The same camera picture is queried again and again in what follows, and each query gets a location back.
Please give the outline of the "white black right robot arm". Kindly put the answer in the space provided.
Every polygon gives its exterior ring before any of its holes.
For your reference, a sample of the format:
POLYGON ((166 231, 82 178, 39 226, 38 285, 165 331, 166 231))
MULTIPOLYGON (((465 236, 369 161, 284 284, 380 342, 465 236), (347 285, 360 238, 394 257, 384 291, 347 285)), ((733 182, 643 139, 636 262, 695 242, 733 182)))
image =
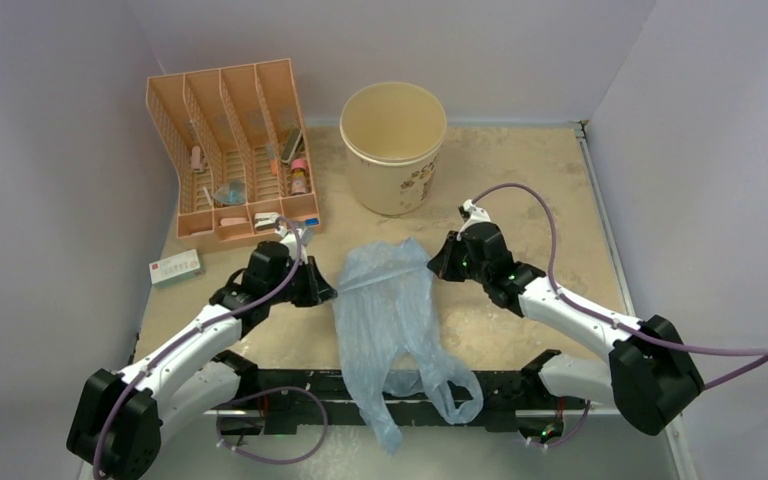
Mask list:
POLYGON ((536 407, 560 396, 578 397, 617 408, 635 429, 657 435, 704 390, 690 355, 667 319, 643 321, 584 300, 587 315, 552 289, 543 270, 514 259, 499 227, 479 222, 447 234, 427 263, 439 279, 472 280, 496 306, 547 325, 597 355, 595 362, 558 354, 524 376, 521 392, 536 407))

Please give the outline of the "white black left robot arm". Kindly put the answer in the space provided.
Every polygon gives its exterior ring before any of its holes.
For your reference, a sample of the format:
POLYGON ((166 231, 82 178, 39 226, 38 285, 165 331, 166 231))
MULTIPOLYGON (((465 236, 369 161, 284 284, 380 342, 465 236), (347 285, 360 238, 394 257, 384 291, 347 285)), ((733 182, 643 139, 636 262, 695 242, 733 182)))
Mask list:
POLYGON ((278 384, 282 372, 262 370, 231 351, 273 306, 322 305, 337 296, 303 241, 285 236, 260 243, 246 267, 233 272, 181 331, 143 359, 85 382, 67 435, 68 451, 96 479, 139 479, 164 442, 217 406, 268 407, 273 396, 298 393, 328 426, 324 402, 311 386, 278 384))

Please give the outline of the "light blue plastic trash bag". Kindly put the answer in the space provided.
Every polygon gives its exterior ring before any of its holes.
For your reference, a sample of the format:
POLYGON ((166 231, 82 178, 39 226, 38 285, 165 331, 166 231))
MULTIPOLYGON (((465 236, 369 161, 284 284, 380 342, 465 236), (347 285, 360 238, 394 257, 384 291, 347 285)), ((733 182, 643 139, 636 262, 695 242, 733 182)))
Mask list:
POLYGON ((442 346, 429 259, 414 238, 361 245, 348 253, 332 303, 345 387, 389 455, 402 433, 385 395, 422 393, 449 425, 473 421, 484 405, 477 375, 442 346))

